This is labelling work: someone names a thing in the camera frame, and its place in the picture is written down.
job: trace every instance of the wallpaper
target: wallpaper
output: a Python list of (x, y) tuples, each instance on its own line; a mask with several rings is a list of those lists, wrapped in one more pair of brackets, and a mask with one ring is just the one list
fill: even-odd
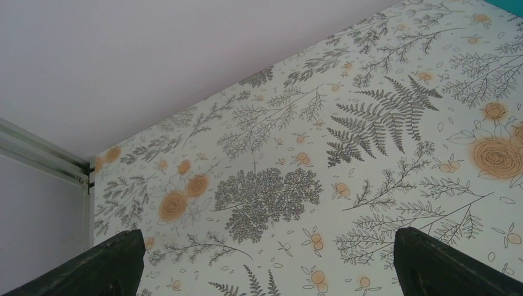
[(523, 281), (523, 20), (407, 0), (96, 158), (138, 295), (401, 295), (416, 227)]

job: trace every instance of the white ceiling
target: white ceiling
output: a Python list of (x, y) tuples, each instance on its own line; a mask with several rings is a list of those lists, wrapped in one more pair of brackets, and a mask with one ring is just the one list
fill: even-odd
[(90, 158), (395, 2), (0, 1), (0, 117)]

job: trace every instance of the wall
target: wall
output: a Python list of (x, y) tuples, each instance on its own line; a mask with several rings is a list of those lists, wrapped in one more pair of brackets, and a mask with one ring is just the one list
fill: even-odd
[(80, 187), (0, 155), (0, 294), (82, 252)]

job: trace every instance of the sliding door frame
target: sliding door frame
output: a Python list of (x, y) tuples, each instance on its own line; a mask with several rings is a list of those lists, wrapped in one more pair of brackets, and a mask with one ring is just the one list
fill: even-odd
[(62, 148), (0, 118), (0, 155), (81, 187), (83, 199), (82, 249), (93, 246), (93, 205), (89, 194), (93, 173), (90, 163)]

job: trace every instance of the orange flower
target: orange flower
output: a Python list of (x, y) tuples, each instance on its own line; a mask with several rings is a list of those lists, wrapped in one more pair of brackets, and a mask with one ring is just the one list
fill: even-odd
[(491, 139), (479, 143), (474, 148), (476, 165), (491, 175), (508, 179), (523, 171), (523, 148), (509, 141)]
[(185, 175), (191, 169), (191, 162), (188, 160), (182, 161), (178, 166), (178, 173)]
[(506, 113), (505, 108), (500, 103), (487, 104), (487, 107), (485, 108), (484, 112), (485, 117), (492, 120), (500, 119)]
[(121, 148), (120, 146), (114, 146), (105, 154), (105, 162), (114, 162), (120, 157)]
[(209, 178), (206, 175), (198, 175), (189, 180), (187, 185), (187, 193), (190, 197), (197, 197), (202, 195), (209, 185)]
[(160, 160), (160, 162), (158, 163), (158, 169), (160, 171), (165, 171), (168, 167), (169, 165), (167, 164), (167, 160), (165, 159)]
[(100, 156), (97, 156), (94, 160), (94, 173), (98, 174), (104, 167), (104, 159)]
[(510, 138), (510, 144), (523, 147), (523, 125), (516, 128), (514, 135)]
[(160, 203), (159, 215), (167, 223), (176, 221), (187, 208), (187, 200), (183, 192), (173, 191), (167, 194)]
[(152, 249), (152, 246), (154, 245), (154, 238), (153, 237), (147, 237), (145, 240), (146, 250)]

